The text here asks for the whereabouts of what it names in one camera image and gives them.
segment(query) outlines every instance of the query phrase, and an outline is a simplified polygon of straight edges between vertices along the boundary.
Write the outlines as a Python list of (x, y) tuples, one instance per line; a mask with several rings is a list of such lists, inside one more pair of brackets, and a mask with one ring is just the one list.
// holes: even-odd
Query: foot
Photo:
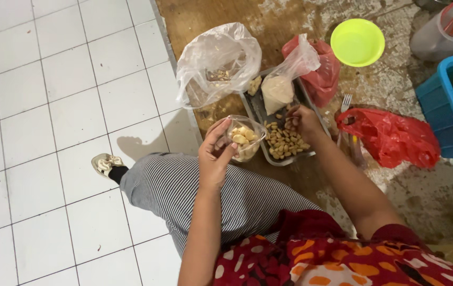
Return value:
[(108, 173), (112, 170), (112, 166), (125, 166), (120, 157), (112, 156), (107, 153), (99, 154), (91, 160), (92, 167), (102, 177), (110, 179)]

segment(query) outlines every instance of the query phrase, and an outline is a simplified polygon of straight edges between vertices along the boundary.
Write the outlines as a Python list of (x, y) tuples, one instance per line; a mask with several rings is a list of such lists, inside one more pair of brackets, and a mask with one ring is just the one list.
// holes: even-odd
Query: white tile floor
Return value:
[(165, 223), (90, 159), (196, 155), (149, 0), (0, 0), (0, 286), (175, 285)]

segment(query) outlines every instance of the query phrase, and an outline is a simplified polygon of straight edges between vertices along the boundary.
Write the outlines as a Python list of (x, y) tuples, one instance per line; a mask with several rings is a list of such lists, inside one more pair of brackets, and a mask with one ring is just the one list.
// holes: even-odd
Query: blue crate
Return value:
[(453, 158), (453, 87), (449, 74), (453, 74), (453, 56), (443, 60), (438, 71), (415, 89), (444, 158)]

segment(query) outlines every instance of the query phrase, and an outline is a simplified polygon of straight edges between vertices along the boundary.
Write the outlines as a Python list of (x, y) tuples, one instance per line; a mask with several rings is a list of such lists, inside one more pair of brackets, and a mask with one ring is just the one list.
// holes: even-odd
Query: yellow bowl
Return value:
[(365, 67), (376, 62), (385, 49), (385, 38), (379, 27), (364, 19), (350, 19), (332, 32), (331, 47), (342, 63)]

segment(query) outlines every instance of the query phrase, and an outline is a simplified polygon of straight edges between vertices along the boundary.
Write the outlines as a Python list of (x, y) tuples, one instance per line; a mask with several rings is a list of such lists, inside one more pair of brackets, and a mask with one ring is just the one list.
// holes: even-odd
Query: metal fork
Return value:
[[(348, 108), (350, 108), (350, 102), (351, 101), (352, 101), (352, 94), (351, 93), (345, 94), (345, 97), (343, 97), (343, 103), (341, 104), (341, 113), (344, 113), (345, 111), (348, 110)], [(341, 137), (342, 136), (343, 136), (343, 131), (339, 130), (338, 142), (337, 142), (337, 146), (338, 147), (341, 145)]]

